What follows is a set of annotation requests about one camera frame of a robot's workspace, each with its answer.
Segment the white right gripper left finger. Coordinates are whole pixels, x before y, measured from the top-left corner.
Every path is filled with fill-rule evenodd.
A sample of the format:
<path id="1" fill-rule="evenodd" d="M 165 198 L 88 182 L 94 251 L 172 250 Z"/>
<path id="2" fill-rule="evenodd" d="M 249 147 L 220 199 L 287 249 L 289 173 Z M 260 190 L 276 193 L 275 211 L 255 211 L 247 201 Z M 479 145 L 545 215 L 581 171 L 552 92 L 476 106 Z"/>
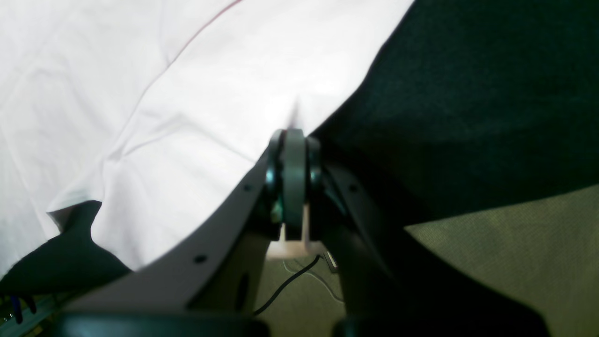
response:
<path id="1" fill-rule="evenodd" d="M 182 243 L 67 307 L 69 314 L 248 311 L 267 248 L 287 223 L 287 132 L 278 130 L 256 165 Z"/>

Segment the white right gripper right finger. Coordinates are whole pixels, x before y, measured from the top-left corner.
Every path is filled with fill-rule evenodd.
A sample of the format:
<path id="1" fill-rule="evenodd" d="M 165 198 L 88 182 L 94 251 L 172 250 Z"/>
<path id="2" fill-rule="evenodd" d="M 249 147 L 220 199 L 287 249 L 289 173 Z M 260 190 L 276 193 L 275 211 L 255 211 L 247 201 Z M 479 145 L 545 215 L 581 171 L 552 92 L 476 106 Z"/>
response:
<path id="1" fill-rule="evenodd" d="M 347 315 L 334 337 L 546 337 L 534 309 L 467 277 L 381 207 L 340 152 L 308 137 L 310 235 L 339 268 Z"/>

